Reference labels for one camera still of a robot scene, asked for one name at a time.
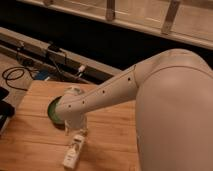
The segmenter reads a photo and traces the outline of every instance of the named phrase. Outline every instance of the wooden surface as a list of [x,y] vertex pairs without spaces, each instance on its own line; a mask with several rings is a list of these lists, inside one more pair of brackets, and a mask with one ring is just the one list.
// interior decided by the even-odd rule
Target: wooden surface
[[[0,170],[63,171],[69,136],[47,117],[48,104],[70,83],[34,81],[0,139]],[[80,85],[85,91],[95,85]],[[138,170],[134,102],[90,112],[76,171]]]

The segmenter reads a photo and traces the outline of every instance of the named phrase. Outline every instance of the black cable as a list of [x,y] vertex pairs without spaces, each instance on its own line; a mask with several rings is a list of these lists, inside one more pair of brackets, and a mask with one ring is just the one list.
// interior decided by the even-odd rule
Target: black cable
[[57,63],[55,62],[55,60],[54,60],[54,59],[51,59],[51,58],[49,58],[49,59],[52,61],[53,65],[55,66],[55,68],[56,68],[56,70],[57,70],[58,77],[59,77],[60,81],[62,81],[62,82],[63,82],[63,81],[64,81],[64,80],[63,80],[63,74],[62,74],[62,72],[61,72],[60,68],[58,67]]
[[[19,72],[21,71],[21,74],[16,76],[16,77],[12,77],[11,78],[11,75],[14,72],[17,72],[17,71],[19,71]],[[27,89],[25,89],[25,88],[15,87],[15,86],[12,86],[11,84],[9,84],[9,81],[18,80],[21,77],[23,77],[24,74],[25,74],[25,71],[27,71],[29,73],[30,77],[32,79],[34,79],[33,75],[32,75],[32,72],[35,72],[36,70],[31,70],[31,69],[29,69],[27,67],[11,67],[11,68],[8,68],[8,69],[3,71],[2,78],[5,80],[5,83],[7,84],[8,87],[16,89],[16,90],[27,91]]]

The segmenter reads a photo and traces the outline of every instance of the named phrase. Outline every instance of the white plug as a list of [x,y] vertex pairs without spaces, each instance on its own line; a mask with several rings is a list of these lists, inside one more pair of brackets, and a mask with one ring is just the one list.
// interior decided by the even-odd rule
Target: white plug
[[63,165],[68,169],[75,169],[76,163],[78,162],[82,147],[85,142],[84,134],[76,134],[71,142],[69,150],[67,151]]

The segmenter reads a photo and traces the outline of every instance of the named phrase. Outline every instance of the black object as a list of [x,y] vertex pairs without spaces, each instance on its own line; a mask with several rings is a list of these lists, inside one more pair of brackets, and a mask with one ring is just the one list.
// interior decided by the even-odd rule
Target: black object
[[0,114],[1,115],[12,117],[14,115],[14,113],[15,113],[15,109],[11,104],[9,104],[5,101],[0,101]]
[[2,128],[5,125],[5,122],[8,117],[12,117],[15,113],[14,107],[3,101],[3,99],[9,94],[9,91],[0,87],[0,133]]
[[0,87],[0,100],[4,99],[9,94],[9,91]]

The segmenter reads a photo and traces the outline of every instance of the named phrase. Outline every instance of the cord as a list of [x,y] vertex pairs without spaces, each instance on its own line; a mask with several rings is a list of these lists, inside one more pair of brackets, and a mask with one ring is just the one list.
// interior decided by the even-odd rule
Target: cord
[[[16,77],[11,78],[11,75],[17,71],[19,71],[19,72],[21,71],[21,74]],[[9,81],[14,81],[14,80],[18,80],[18,79],[22,78],[25,74],[25,71],[27,71],[29,73],[30,77],[32,79],[34,79],[32,72],[36,72],[37,70],[31,70],[27,67],[22,67],[22,66],[21,67],[11,67],[11,68],[4,70],[2,73],[2,78],[5,80],[5,83],[7,84],[8,87],[16,89],[16,90],[27,91],[27,89],[25,89],[25,88],[15,87],[15,86],[9,84]]]
[[64,80],[63,80],[63,74],[62,74],[62,72],[61,72],[60,68],[58,67],[57,63],[55,62],[55,60],[54,60],[54,59],[51,59],[51,58],[49,58],[49,59],[52,61],[53,65],[55,66],[55,68],[56,68],[56,70],[57,70],[58,77],[59,77],[60,81],[62,81],[62,82],[63,82],[63,81],[64,81]]

